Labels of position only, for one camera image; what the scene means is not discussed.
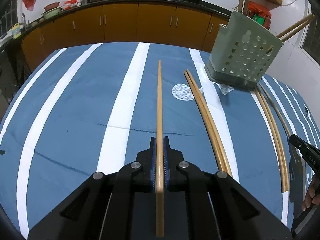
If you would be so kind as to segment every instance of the blue tablecloth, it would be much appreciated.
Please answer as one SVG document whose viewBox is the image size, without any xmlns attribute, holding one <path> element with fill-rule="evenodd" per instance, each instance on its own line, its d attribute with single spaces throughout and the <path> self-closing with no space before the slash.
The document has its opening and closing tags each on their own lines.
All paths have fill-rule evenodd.
<svg viewBox="0 0 320 240">
<path fill-rule="evenodd" d="M 0 203 L 26 237 L 29 230 L 95 171 L 118 171 L 156 134 L 158 60 L 162 62 L 163 131 L 172 148 L 201 170 L 217 164 L 183 71 L 204 93 L 234 179 L 291 228 L 311 169 L 300 174 L 273 114 L 290 171 L 281 192 L 279 166 L 256 96 L 212 83 L 209 53 L 149 43 L 103 43 L 53 52 L 19 90 L 1 123 Z M 297 92 L 268 75 L 260 81 L 291 132 L 320 145 L 319 130 Z"/>
</svg>

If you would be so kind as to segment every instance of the kitchen counter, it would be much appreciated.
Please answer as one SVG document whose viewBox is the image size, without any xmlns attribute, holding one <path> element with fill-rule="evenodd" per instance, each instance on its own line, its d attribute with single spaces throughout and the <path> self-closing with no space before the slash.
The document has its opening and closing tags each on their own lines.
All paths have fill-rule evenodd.
<svg viewBox="0 0 320 240">
<path fill-rule="evenodd" d="M 214 13 L 216 15 L 225 17 L 227 19 L 230 18 L 231 15 L 231 11 L 222 8 L 220 6 L 214 5 L 212 3 L 208 3 L 205 1 L 200 1 L 199 3 L 191 1 L 191 0 L 102 0 L 102 1 L 98 1 L 98 2 L 92 2 L 92 3 L 88 3 L 85 5 L 80 5 L 74 8 L 71 8 L 69 10 L 65 10 L 65 11 L 61 11 L 59 14 L 57 14 L 54 17 L 51 17 L 48 20 L 44 20 L 41 23 L 38 23 L 36 26 L 28 28 L 26 31 L 24 31 L 23 33 L 21 33 L 21 36 L 18 37 L 16 39 L 16 41 L 22 41 L 22 39 L 28 35 L 31 31 L 33 31 L 34 29 L 41 27 L 43 25 L 46 25 L 49 22 L 52 22 L 60 17 L 63 17 L 67 14 L 70 13 L 74 13 L 77 10 L 81 10 L 84 8 L 89 8 L 89 7 L 94 7 L 94 6 L 98 6 L 98 5 L 104 5 L 104 4 L 110 4 L 110 3 L 121 3 L 121 2 L 154 2 L 154 3 L 168 3 L 168 4 L 177 4 L 180 6 L 185 6 L 188 8 L 193 8 L 193 9 L 198 9 L 201 11 L 206 11 L 206 12 L 210 12 L 210 13 Z M 2 42 L 1 44 L 1 40 L 0 40 L 0 51 L 2 51 L 10 42 L 11 40 L 7 40 L 6 42 Z"/>
</svg>

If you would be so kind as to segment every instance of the silver bolt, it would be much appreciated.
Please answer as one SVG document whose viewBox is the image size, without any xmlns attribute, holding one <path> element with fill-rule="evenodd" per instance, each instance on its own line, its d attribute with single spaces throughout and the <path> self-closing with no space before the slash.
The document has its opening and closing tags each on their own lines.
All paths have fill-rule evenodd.
<svg viewBox="0 0 320 240">
<path fill-rule="evenodd" d="M 224 172 L 224 171 L 218 171 L 217 176 L 220 179 L 225 179 L 228 176 L 228 174 L 226 172 Z"/>
<path fill-rule="evenodd" d="M 180 163 L 179 163 L 179 166 L 180 166 L 181 168 L 187 168 L 187 167 L 189 167 L 189 163 L 183 161 L 183 162 L 180 162 Z"/>
<path fill-rule="evenodd" d="M 140 168 L 140 166 L 141 166 L 141 163 L 140 163 L 140 162 L 133 162 L 133 163 L 131 163 L 131 168 L 133 168 L 133 169 Z"/>
<path fill-rule="evenodd" d="M 98 171 L 93 174 L 94 179 L 101 179 L 103 177 L 103 173 Z"/>
</svg>

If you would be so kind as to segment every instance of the white wall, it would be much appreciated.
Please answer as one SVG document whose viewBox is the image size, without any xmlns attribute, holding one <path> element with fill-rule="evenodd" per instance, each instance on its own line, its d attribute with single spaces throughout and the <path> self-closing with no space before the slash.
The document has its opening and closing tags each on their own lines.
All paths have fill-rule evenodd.
<svg viewBox="0 0 320 240">
<path fill-rule="evenodd" d="M 27 11 L 24 5 L 22 11 L 25 13 L 26 21 L 32 22 L 40 18 L 44 12 L 43 7 L 52 2 L 66 0 L 36 0 L 34 10 Z M 205 0 L 216 4 L 228 10 L 233 10 L 234 6 L 238 5 L 238 0 Z M 302 19 L 308 12 L 307 0 L 297 0 L 288 6 L 277 6 L 265 0 L 252 0 L 266 6 L 272 14 L 270 31 L 273 34 L 278 34 L 298 20 Z M 283 5 L 290 4 L 295 0 L 283 0 Z M 280 52 L 276 56 L 272 65 L 267 71 L 267 74 L 276 79 L 285 82 L 299 92 L 306 103 L 310 107 L 311 112 L 320 126 L 320 101 L 315 100 L 314 94 L 320 92 L 320 70 L 319 66 L 313 62 L 300 48 L 302 31 L 284 43 Z"/>
</svg>

